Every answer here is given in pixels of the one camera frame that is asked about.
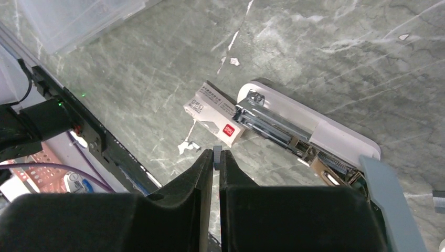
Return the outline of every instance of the stapler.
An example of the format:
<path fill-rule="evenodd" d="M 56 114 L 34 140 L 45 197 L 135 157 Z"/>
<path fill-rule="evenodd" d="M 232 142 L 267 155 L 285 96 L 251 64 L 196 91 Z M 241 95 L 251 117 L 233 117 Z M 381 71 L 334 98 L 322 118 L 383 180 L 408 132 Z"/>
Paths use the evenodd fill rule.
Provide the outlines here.
<path fill-rule="evenodd" d="M 258 81 L 241 87 L 232 119 L 294 154 L 327 185 L 358 190 L 391 251 L 426 251 L 395 173 L 380 161 L 377 143 Z"/>

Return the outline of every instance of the red logo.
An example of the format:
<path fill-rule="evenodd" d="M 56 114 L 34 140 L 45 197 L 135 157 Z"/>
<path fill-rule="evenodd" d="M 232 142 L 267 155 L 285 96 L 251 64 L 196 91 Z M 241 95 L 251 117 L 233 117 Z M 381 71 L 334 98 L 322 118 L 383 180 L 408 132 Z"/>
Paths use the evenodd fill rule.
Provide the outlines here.
<path fill-rule="evenodd" d="M 223 132 L 224 132 L 226 135 L 228 135 L 229 137 L 231 137 L 232 134 L 235 132 L 235 129 L 234 129 L 232 126 L 230 126 L 230 125 L 227 124 L 227 125 L 224 127 Z"/>

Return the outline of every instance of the wire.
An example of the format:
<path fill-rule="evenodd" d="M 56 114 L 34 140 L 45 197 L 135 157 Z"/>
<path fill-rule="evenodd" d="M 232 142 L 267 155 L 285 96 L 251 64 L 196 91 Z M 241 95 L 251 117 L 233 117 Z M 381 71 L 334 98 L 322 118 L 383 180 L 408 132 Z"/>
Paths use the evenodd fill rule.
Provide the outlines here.
<path fill-rule="evenodd" d="M 64 164 L 53 164 L 53 163 L 21 163 L 21 164 L 3 164 L 0 165 L 0 170 L 5 170 L 5 169 L 14 169 L 14 168 L 23 168 L 23 167 L 53 167 L 53 168 L 57 168 L 57 169 L 62 169 L 62 170 L 67 170 L 67 171 L 72 171 L 75 173 L 80 174 L 81 176 L 86 177 L 87 179 L 91 180 L 92 182 L 94 182 L 97 186 L 99 186 L 100 188 L 104 189 L 106 192 L 108 193 L 112 193 L 113 190 L 111 190 L 110 188 L 108 188 L 105 184 L 103 184 L 102 182 L 100 182 L 97 178 L 91 176 L 90 174 L 68 166 L 68 165 L 64 165 Z"/>
<path fill-rule="evenodd" d="M 71 140 L 71 142 L 73 143 L 73 145 L 76 147 L 77 151 L 79 152 L 79 154 L 82 156 L 83 160 L 85 160 L 85 162 L 88 164 L 89 168 L 97 175 L 97 177 L 100 178 L 100 180 L 112 191 L 113 188 L 110 186 L 110 184 L 102 177 L 102 175 L 100 175 L 99 171 L 94 167 L 94 165 L 90 162 L 90 160 L 87 158 L 87 156 L 84 154 L 84 152 L 80 149 L 80 147 L 76 144 L 76 140 L 74 139 L 74 137 L 67 131 L 66 132 L 68 138 Z"/>
<path fill-rule="evenodd" d="M 31 93 L 31 89 L 33 88 L 33 78 L 31 76 L 31 72 L 29 72 L 28 68 L 26 68 L 25 62 L 23 61 L 23 59 L 17 59 L 17 61 L 18 61 L 18 64 L 20 65 L 20 68 L 25 73 L 26 77 L 28 78 L 28 90 L 26 90 L 25 95 L 19 101 L 3 104 L 4 106 L 7 106 L 7 107 L 11 107 L 11 106 L 20 104 L 22 101 L 24 101 L 26 98 L 28 98 L 29 93 Z"/>

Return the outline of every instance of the black metal frame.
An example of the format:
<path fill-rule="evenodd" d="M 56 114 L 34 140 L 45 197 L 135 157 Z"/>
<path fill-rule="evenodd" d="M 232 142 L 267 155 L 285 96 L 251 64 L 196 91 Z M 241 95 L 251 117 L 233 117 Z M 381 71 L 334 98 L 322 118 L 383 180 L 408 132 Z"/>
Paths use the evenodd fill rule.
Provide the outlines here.
<path fill-rule="evenodd" d="M 32 67 L 32 71 L 38 92 L 47 100 L 56 99 L 67 110 L 74 123 L 74 130 L 89 143 L 91 154 L 127 190 L 138 192 L 134 183 L 143 186 L 149 193 L 158 189 L 147 176 L 145 167 L 66 87 L 59 86 L 40 66 Z"/>

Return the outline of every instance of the white vein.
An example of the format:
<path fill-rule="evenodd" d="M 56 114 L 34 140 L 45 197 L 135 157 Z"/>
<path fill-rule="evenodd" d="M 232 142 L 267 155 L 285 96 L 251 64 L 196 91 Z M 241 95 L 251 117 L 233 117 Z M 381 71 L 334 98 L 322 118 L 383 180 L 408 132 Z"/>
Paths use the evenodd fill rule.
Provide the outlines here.
<path fill-rule="evenodd" d="M 156 68 L 153 69 L 153 73 L 152 73 L 152 76 L 150 78 L 149 85 L 147 85 L 147 88 L 145 88 L 144 94 L 142 95 L 142 100 L 145 98 L 145 95 L 147 94 L 147 91 L 149 90 L 150 85 L 154 85 L 153 78 L 154 78 L 154 73 L 155 72 L 156 72 Z"/>
<path fill-rule="evenodd" d="M 188 135 L 184 140 L 185 142 L 188 142 L 188 139 L 190 138 L 190 135 L 192 134 L 192 131 L 193 131 L 193 128 L 195 127 L 195 125 L 196 125 L 196 119 L 193 119 L 193 125 L 192 125 L 192 127 L 190 127 L 190 130 L 188 131 Z"/>
<path fill-rule="evenodd" d="M 160 108 L 161 108 L 161 106 L 157 107 L 156 110 L 154 111 L 154 114 L 157 114 L 157 112 L 159 111 Z"/>
<path fill-rule="evenodd" d="M 153 152 L 154 150 L 156 150 L 156 148 L 157 148 L 157 145 L 155 145 L 155 146 L 153 147 L 152 152 Z"/>
<path fill-rule="evenodd" d="M 391 141 L 391 142 L 387 142 L 387 143 L 383 143 L 384 145 L 389 145 L 389 144 L 395 144 L 395 143 L 400 143 L 400 142 L 405 142 L 405 141 L 408 141 L 408 140 L 411 140 L 411 139 L 415 139 L 415 138 L 418 138 L 418 137 L 421 137 L 421 136 L 423 136 L 423 135 L 429 135 L 430 134 L 430 132 L 426 132 L 426 133 L 422 133 L 422 134 L 417 134 L 417 135 L 412 135 L 412 136 L 408 136 L 408 137 L 406 137 L 406 138 L 402 138 L 402 139 L 398 139 L 398 140 L 396 140 L 396 141 Z"/>
<path fill-rule="evenodd" d="M 413 40 L 413 41 L 411 41 L 411 42 L 409 42 L 409 43 L 406 43 L 406 44 L 403 45 L 402 47 L 408 46 L 408 45 L 410 45 L 410 44 L 412 44 L 412 43 L 414 43 L 414 42 L 416 42 L 416 41 L 418 41 L 418 40 L 420 40 L 420 39 Z M 379 57 L 377 57 L 377 58 L 375 58 L 375 59 L 373 59 L 373 60 L 371 60 L 371 61 L 369 61 L 369 62 L 366 62 L 366 63 L 364 63 L 364 64 L 358 65 L 357 67 L 354 67 L 354 68 L 352 68 L 352 69 L 350 69 L 350 70 L 348 70 L 348 71 L 342 73 L 341 75 L 337 75 L 337 76 L 335 76 L 335 77 L 333 77 L 333 78 L 331 78 L 331 79 L 329 79 L 329 80 L 327 80 L 327 81 L 325 81 L 325 82 L 330 82 L 330 81 L 332 81 L 332 80 L 335 80 L 335 79 L 337 79 L 337 78 L 340 78 L 341 76 L 344 76 L 345 74 L 348 74 L 348 73 L 350 73 L 350 72 L 352 72 L 352 71 L 354 71 L 354 70 L 356 70 L 356 69 L 358 69 L 358 68 L 360 68 L 360 67 L 371 65 L 372 63 L 377 62 L 378 60 L 383 59 L 383 58 L 385 58 L 386 56 L 388 56 L 388 55 L 390 55 L 390 54 L 392 54 L 392 53 L 395 53 L 395 52 L 398 52 L 398 50 L 391 51 L 391 52 L 389 52 L 389 53 L 387 53 L 387 54 L 385 54 L 385 55 L 379 56 Z M 306 84 L 304 84 L 304 85 L 300 85 L 300 86 L 298 86 L 298 87 L 295 88 L 293 91 L 296 91 L 296 90 L 298 90 L 298 89 L 300 89 L 300 88 L 302 88 L 302 87 L 308 86 L 309 84 L 313 83 L 316 79 L 318 79 L 318 78 L 315 78 L 314 80 L 311 80 L 311 81 L 309 81 L 308 83 L 306 83 Z"/>
<path fill-rule="evenodd" d="M 329 114 L 329 113 L 335 112 L 335 111 L 337 111 L 337 110 L 339 110 L 339 109 L 342 109 L 342 108 L 344 108 L 344 107 L 346 107 L 346 106 L 348 106 L 348 105 L 357 103 L 357 102 L 359 102 L 359 101 L 363 101 L 363 100 L 367 100 L 367 99 L 372 98 L 372 97 L 376 97 L 376 96 L 378 96 L 378 95 L 380 95 L 380 94 L 382 94 L 382 93 L 384 93 L 384 92 L 387 92 L 387 91 L 389 91 L 389 90 L 392 90 L 392 89 L 386 89 L 386 90 L 383 90 L 383 91 L 378 92 L 378 93 L 376 93 L 376 94 L 372 94 L 372 95 L 370 95 L 370 96 L 360 98 L 360 99 L 358 99 L 358 100 L 356 100 L 356 101 L 348 102 L 348 103 L 343 104 L 343 105 L 341 105 L 341 106 L 339 106 L 339 107 L 337 107 L 337 108 L 335 108 L 335 109 L 333 109 L 333 110 L 330 110 L 330 111 L 328 111 L 328 112 L 326 112 L 326 113 L 324 113 L 324 114 Z"/>
<path fill-rule="evenodd" d="M 260 136 L 258 136 L 258 135 L 254 135 L 254 136 L 252 136 L 251 138 L 243 139 L 243 140 L 241 140 L 241 141 L 238 142 L 238 145 L 240 145 L 240 144 L 242 144 L 242 143 L 244 143 L 244 142 L 250 141 L 250 140 L 252 140 L 252 139 L 258 138 L 258 137 L 260 137 Z"/>
<path fill-rule="evenodd" d="M 366 42 L 366 40 L 361 40 L 361 38 L 363 38 L 369 34 L 371 34 L 371 31 L 361 35 L 358 38 L 347 38 L 347 39 L 342 39 L 342 40 L 336 41 L 329 46 L 329 49 L 320 48 L 319 50 L 324 53 L 327 53 L 327 54 L 334 54 L 338 51 L 345 51 L 345 50 L 350 49 L 351 47 L 354 47 L 354 46 L 360 45 L 363 42 Z"/>
<path fill-rule="evenodd" d="M 405 198 L 422 198 L 422 197 L 432 197 L 432 193 L 424 193 L 424 194 L 411 194 L 404 193 Z"/>
<path fill-rule="evenodd" d="M 23 41 L 22 34 L 20 32 L 20 14 L 18 13 L 18 0 L 14 0 L 14 8 L 15 8 L 15 14 L 14 14 L 14 22 L 15 27 L 17 29 L 17 38 L 21 41 Z"/>
<path fill-rule="evenodd" d="M 62 70 L 65 64 L 62 62 L 62 57 L 59 56 L 59 61 L 57 62 L 56 74 L 58 75 Z"/>
<path fill-rule="evenodd" d="M 388 34 L 386 34 L 383 38 L 388 37 L 389 35 L 393 34 L 397 29 L 399 29 L 399 28 L 401 28 L 402 26 L 406 25 L 407 23 L 413 21 L 414 19 L 420 17 L 422 14 L 424 14 L 424 13 L 426 13 L 426 12 L 429 12 L 429 11 L 431 11 L 431 10 L 433 10 L 433 9 L 435 9 L 435 8 L 437 8 L 437 7 L 439 7 L 439 6 L 441 6 L 442 4 L 445 4 L 445 0 L 442 0 L 442 1 L 440 1 L 440 2 L 438 2 L 438 3 L 436 3 L 436 4 L 434 4 L 434 5 L 432 5 L 431 7 L 425 9 L 423 12 L 417 14 L 416 16 L 414 16 L 414 17 L 408 19 L 407 21 L 405 21 L 405 22 L 403 22 L 402 24 L 398 25 L 397 27 L 393 28 L 393 29 L 390 30 L 390 31 L 388 32 Z"/>
<path fill-rule="evenodd" d="M 313 16 L 310 16 L 310 17 L 304 17 L 301 14 L 296 14 L 296 15 L 292 16 L 292 21 L 294 21 L 294 22 L 305 20 L 305 21 L 309 21 L 309 22 L 313 22 L 313 23 L 318 23 L 318 22 L 320 22 L 323 19 L 324 19 L 324 17 L 320 16 L 320 15 L 313 15 Z"/>
<path fill-rule="evenodd" d="M 40 42 L 40 39 L 37 36 L 35 36 L 34 34 L 33 34 L 33 36 L 34 36 L 34 39 L 37 42 L 37 58 L 40 59 L 40 57 L 41 57 L 41 50 L 42 50 L 43 44 L 42 44 L 42 42 Z"/>
<path fill-rule="evenodd" d="M 364 91 L 366 91 L 366 90 L 375 89 L 375 88 L 378 88 L 378 87 L 383 86 L 383 85 L 386 85 L 386 84 L 390 83 L 390 82 L 393 81 L 393 80 L 397 80 L 397 79 L 399 79 L 399 78 L 401 78 L 401 77 L 403 77 L 403 76 L 410 75 L 410 74 L 412 74 L 413 72 L 422 70 L 422 69 L 424 69 L 424 68 L 430 67 L 430 66 L 432 66 L 432 65 L 434 65 L 434 64 L 437 64 L 437 63 L 440 63 L 440 62 L 443 62 L 443 61 L 445 61 L 445 59 L 441 59 L 441 60 L 435 61 L 435 62 L 433 62 L 433 63 L 430 63 L 430 64 L 428 64 L 428 65 L 425 65 L 425 66 L 423 66 L 423 67 L 419 67 L 419 68 L 413 69 L 413 70 L 411 70 L 410 72 L 407 72 L 407 73 L 404 73 L 403 75 L 400 75 L 400 76 L 394 77 L 394 78 L 392 78 L 392 79 L 389 79 L 389 80 L 387 80 L 387 81 L 385 81 L 385 82 L 383 82 L 383 83 L 381 83 L 381 84 L 378 84 L 378 85 L 376 85 L 376 86 L 374 86 L 374 87 L 371 87 L 371 88 L 362 90 L 362 92 L 364 92 Z"/>
<path fill-rule="evenodd" d="M 178 159 L 178 161 L 176 161 L 176 164 L 179 164 L 182 161 L 186 161 L 186 160 L 190 160 L 190 159 L 196 159 L 196 157 L 195 156 L 183 157 L 181 159 Z"/>
<path fill-rule="evenodd" d="M 339 19 L 340 17 L 344 17 L 344 16 L 346 16 L 347 14 L 349 14 L 350 12 L 352 12 L 353 10 L 355 10 L 355 7 L 356 7 L 357 3 L 358 3 L 358 0 L 354 0 L 354 1 L 352 2 L 351 5 L 346 6 L 346 7 L 343 6 L 344 12 L 341 13 L 341 14 L 339 14 L 339 13 L 340 13 L 340 10 L 341 10 L 342 8 L 337 9 L 337 11 L 335 12 L 335 17 L 334 17 L 334 19 L 337 20 L 337 19 Z"/>
<path fill-rule="evenodd" d="M 246 13 L 244 14 L 244 18 L 246 18 L 247 14 L 249 13 L 249 10 L 250 10 L 250 7 L 252 7 L 253 1 L 254 1 L 254 0 L 250 0 L 250 2 L 247 4 L 247 10 L 246 10 Z M 233 38 L 232 38 L 232 41 L 230 42 L 229 46 L 227 47 L 226 56 L 229 55 L 229 52 L 230 52 L 230 50 L 232 49 L 232 46 L 234 45 L 236 38 L 238 37 L 239 30 L 240 30 L 240 29 L 238 29 L 238 30 L 235 32 L 235 34 L 234 34 L 234 36 L 233 36 Z M 226 56 L 222 58 L 222 60 L 221 60 L 221 66 L 219 67 L 218 71 L 216 71 L 216 75 L 219 75 L 219 72 L 221 72 L 221 69 L 223 68 L 224 63 L 226 62 Z"/>
<path fill-rule="evenodd" d="M 247 11 L 246 11 L 246 15 L 249 13 L 250 7 L 252 7 L 254 0 L 250 0 L 250 2 L 247 4 Z"/>
<path fill-rule="evenodd" d="M 170 101 L 170 98 L 173 97 L 173 96 L 176 96 L 176 92 L 178 91 L 178 88 L 179 88 L 180 85 L 181 85 L 181 83 L 179 83 L 179 84 L 176 86 L 175 90 L 173 91 L 173 93 L 171 93 L 171 94 L 167 97 L 167 99 L 165 100 L 164 105 L 162 105 L 162 107 L 165 108 L 165 106 L 167 105 L 168 101 Z"/>
<path fill-rule="evenodd" d="M 150 161 L 167 161 L 167 160 L 170 160 L 170 159 L 150 159 Z"/>
<path fill-rule="evenodd" d="M 219 46 L 221 46 L 224 42 L 226 42 L 229 38 L 230 38 L 231 34 L 226 35 L 226 37 L 224 37 L 219 43 L 216 44 L 216 46 L 214 46 L 210 52 L 214 51 L 216 48 L 218 48 Z"/>

